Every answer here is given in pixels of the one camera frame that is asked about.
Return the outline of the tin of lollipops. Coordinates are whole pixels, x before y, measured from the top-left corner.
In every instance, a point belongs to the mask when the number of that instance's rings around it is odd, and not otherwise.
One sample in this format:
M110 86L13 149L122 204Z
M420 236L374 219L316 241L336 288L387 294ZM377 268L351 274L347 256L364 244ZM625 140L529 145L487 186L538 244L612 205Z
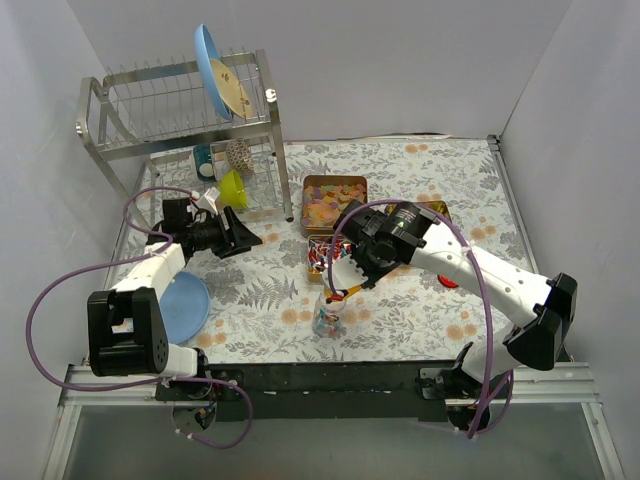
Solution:
M332 237L326 235L310 235L307 238L307 280L312 284L322 282L322 274L327 269ZM339 236L334 248L334 259L348 256L353 250L353 243Z

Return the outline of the yellow plastic scoop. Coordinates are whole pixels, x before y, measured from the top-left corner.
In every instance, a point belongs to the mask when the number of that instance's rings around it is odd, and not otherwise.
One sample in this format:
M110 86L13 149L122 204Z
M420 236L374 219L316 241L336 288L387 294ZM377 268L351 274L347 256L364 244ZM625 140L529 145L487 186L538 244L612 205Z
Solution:
M328 303L342 302L347 298L358 293L362 287L360 285L356 285L347 289L336 288L332 290L329 286L324 288L324 296L327 299Z

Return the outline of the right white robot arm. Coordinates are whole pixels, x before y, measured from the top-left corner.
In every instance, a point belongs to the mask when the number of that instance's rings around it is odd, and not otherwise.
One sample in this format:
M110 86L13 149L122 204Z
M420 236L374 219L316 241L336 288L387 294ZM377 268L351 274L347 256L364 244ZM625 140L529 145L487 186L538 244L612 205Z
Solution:
M574 320L577 281L566 273L553 278L517 267L472 245L443 214L408 201L348 204L334 225L354 248L332 260L323 281L347 298L372 289L402 265L440 275L476 295L486 313L486 337L466 345L443 382L464 397L524 365L554 368Z

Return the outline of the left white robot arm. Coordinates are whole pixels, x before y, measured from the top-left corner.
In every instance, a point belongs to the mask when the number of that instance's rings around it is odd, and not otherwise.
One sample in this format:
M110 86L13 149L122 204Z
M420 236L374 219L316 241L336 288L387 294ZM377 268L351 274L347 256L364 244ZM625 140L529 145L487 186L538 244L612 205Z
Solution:
M196 252L209 250L220 259L262 244L230 207L221 213L192 209L187 198L162 203L163 219L148 235L146 259L108 291L87 301L89 362L94 375L153 374L178 377L178 387L193 400L213 386L200 367L203 355L169 341L160 299Z

